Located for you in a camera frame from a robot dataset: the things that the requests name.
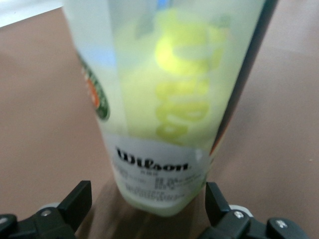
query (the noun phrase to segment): brown floor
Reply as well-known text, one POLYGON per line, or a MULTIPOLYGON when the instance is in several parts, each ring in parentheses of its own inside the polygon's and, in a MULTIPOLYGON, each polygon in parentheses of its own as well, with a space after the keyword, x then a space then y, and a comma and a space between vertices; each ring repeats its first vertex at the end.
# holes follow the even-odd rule
MULTIPOLYGON (((256 219, 319 235, 319 1, 281 0, 209 179, 256 219)), ((196 238, 200 194, 161 219, 119 195, 60 9, 0 28, 0 214, 24 219, 83 179, 80 238, 196 238)))

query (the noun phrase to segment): clear plastic container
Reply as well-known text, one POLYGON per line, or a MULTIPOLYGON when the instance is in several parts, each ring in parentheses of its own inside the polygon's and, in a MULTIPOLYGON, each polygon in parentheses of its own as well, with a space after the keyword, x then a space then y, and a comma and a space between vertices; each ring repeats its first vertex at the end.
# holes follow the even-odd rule
POLYGON ((202 189, 274 2, 64 1, 127 202, 170 216, 202 189))

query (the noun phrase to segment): wilson logo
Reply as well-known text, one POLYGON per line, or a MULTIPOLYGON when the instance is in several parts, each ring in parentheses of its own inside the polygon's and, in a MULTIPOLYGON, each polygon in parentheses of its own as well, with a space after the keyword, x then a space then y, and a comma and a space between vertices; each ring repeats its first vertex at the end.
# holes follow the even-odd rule
POLYGON ((150 170, 156 170, 156 171, 185 171, 187 170, 188 167, 188 163, 185 164, 166 164, 166 165, 161 165, 158 163, 155 163, 154 160, 150 159, 150 158, 139 158, 139 157, 135 157, 132 154, 126 153, 125 151, 116 148, 117 152, 118 152, 118 157, 131 165, 137 165, 139 168, 144 168, 144 169, 150 169, 150 170))

